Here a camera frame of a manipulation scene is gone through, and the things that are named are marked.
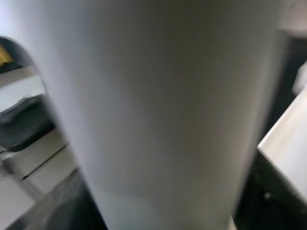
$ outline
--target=black chair seat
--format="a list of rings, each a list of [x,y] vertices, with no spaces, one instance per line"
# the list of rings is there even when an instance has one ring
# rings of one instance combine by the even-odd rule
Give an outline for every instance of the black chair seat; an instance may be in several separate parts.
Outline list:
[[[0,125],[0,146],[7,151],[21,151],[55,128],[43,95],[35,98],[38,99],[35,105],[22,111],[10,124]]]

